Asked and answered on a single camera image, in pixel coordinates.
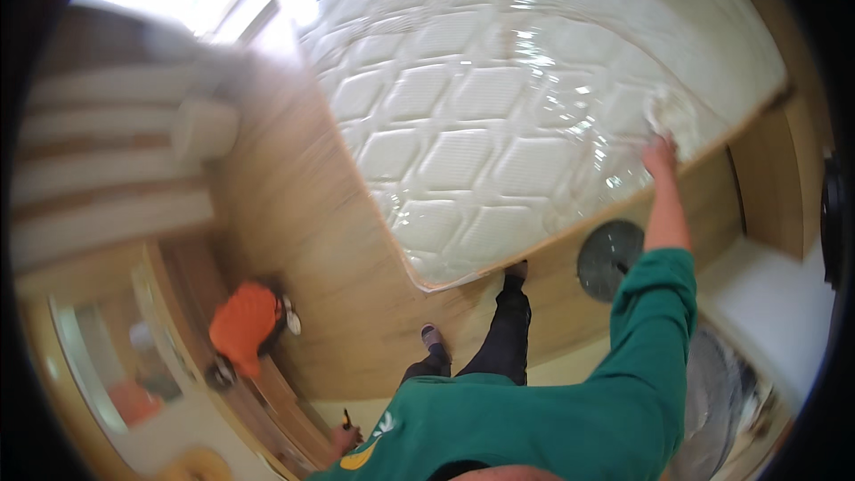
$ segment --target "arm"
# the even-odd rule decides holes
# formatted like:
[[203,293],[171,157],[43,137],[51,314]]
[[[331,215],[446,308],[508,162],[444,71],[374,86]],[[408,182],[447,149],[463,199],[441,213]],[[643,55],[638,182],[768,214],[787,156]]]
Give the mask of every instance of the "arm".
[[686,363],[697,319],[694,260],[680,196],[674,144],[657,137],[644,153],[656,179],[645,253],[615,296],[611,352],[587,380],[615,405],[627,457],[637,472],[658,475],[683,436]]
[[645,233],[645,251],[660,248],[692,249],[686,215],[677,189],[675,151],[673,138],[658,135],[645,147],[642,155],[644,165],[656,185],[656,196],[653,198]]

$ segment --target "orange shirt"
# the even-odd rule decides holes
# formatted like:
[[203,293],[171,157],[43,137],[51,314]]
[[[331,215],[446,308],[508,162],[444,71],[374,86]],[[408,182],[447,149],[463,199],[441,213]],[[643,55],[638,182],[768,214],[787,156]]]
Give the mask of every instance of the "orange shirt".
[[261,372],[258,346],[281,314],[276,296],[269,289],[256,283],[242,283],[216,309],[208,335],[214,348],[228,357],[239,374],[257,377]]

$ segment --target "wooden wall panel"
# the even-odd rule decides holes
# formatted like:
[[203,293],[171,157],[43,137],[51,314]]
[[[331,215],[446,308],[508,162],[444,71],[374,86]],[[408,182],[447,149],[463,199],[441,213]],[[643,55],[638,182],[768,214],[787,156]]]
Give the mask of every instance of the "wooden wall panel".
[[822,157],[806,101],[798,94],[730,144],[745,234],[797,260],[819,235]]

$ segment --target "black pants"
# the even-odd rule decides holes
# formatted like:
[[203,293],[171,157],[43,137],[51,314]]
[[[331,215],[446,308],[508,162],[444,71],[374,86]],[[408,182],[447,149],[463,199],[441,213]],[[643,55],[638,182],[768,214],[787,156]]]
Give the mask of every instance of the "black pants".
[[[514,383],[526,383],[526,365],[529,354],[529,323],[531,307],[529,298],[522,293],[523,279],[505,275],[505,286],[496,296],[496,314],[490,331],[476,356],[457,376],[468,373],[497,373]],[[421,362],[407,368],[401,384],[409,378],[422,375],[452,376],[452,363],[443,348],[434,348]]]

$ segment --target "white mattress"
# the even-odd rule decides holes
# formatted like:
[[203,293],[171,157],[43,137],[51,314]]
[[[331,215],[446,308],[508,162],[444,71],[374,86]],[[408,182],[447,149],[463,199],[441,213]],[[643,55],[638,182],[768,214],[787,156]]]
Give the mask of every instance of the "white mattress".
[[422,289],[498,267],[649,182],[645,96],[692,159],[786,72],[749,0],[317,0],[301,44]]

